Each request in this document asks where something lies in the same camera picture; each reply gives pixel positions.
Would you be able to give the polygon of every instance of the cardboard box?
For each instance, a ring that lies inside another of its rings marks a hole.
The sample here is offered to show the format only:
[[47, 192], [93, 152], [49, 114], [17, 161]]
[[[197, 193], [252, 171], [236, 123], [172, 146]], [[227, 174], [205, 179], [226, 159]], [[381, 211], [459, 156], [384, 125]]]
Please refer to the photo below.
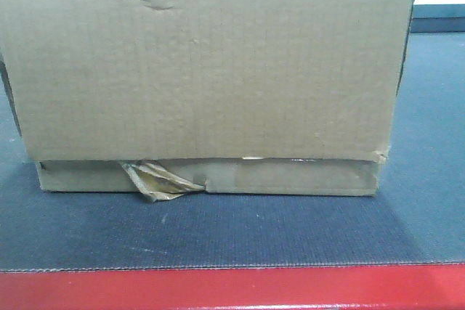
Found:
[[43, 189], [371, 195], [412, 3], [0, 0], [0, 48]]

